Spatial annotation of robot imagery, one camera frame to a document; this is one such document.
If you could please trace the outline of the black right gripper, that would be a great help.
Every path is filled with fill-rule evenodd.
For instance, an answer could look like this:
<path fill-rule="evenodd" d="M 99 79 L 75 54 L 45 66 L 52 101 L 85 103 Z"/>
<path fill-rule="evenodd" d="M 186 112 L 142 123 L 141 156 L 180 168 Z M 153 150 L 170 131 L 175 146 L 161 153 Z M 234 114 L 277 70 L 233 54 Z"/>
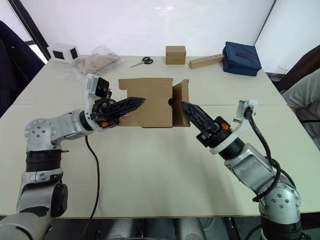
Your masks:
<path fill-rule="evenodd" d="M 215 148 L 231 135 L 230 124 L 221 116 L 213 120 L 196 104 L 186 101 L 181 101 L 180 104 L 184 115 L 200 130 L 196 138 L 205 147 Z"/>

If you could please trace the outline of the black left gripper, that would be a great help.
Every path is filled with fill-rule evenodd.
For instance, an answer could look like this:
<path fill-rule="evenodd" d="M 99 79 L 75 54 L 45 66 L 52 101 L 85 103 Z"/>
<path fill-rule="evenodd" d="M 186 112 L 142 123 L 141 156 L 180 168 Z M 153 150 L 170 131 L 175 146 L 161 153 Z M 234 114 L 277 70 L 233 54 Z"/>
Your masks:
<path fill-rule="evenodd" d="M 118 102 L 114 99 L 103 97 L 94 101 L 90 119 L 100 127 L 116 127 L 119 124 L 119 117 L 137 110 L 145 101 L 144 97 L 128 97 Z"/>

